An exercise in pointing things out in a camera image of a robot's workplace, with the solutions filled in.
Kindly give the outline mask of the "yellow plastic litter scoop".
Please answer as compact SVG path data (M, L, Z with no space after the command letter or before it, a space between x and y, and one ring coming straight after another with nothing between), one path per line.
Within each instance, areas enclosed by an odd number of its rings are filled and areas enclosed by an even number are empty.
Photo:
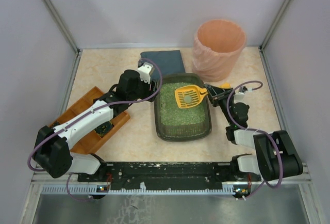
M229 83L220 85L221 88L232 88ZM205 96L208 95L208 91L204 87L199 87L198 85L187 85L177 88L174 91L175 100L178 108L189 109L200 105Z

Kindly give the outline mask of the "dark green litter box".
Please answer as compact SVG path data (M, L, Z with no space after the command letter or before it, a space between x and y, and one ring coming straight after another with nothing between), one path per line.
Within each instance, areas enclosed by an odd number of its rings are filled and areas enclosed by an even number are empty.
M175 90L188 85L204 87L204 82L193 73L178 73L163 77L160 93L154 101L155 127L159 138L181 142L205 138L212 124L208 100L189 109L180 109Z

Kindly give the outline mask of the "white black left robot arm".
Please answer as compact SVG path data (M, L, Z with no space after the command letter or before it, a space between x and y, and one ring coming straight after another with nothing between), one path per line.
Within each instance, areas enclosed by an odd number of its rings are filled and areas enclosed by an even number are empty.
M100 170L102 161L92 154L78 154L71 149L88 133L110 121L131 105L154 101L160 86L151 78L154 67L147 63L137 70L125 70L106 94L91 107L71 120L54 128L44 126L38 131L34 150L28 157L28 167L35 161L52 178L66 173L93 175Z

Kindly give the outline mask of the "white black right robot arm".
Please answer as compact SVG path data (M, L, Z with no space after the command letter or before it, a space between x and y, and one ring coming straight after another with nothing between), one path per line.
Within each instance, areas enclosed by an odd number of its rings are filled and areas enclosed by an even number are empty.
M288 178L303 173L303 163L285 130L265 134L248 127L250 106L237 102L248 89L240 87L239 93L230 86L205 85L208 98L214 107L220 107L227 122L226 138L235 145L255 150L255 155L237 155L233 161L238 171L260 175L266 181Z

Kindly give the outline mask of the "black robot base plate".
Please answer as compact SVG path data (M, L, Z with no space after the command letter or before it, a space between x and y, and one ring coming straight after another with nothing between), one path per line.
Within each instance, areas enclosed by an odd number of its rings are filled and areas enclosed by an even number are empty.
M79 182L109 183L112 190L216 190L224 182L260 181L252 172L240 172L232 162L107 162L93 174L78 174Z

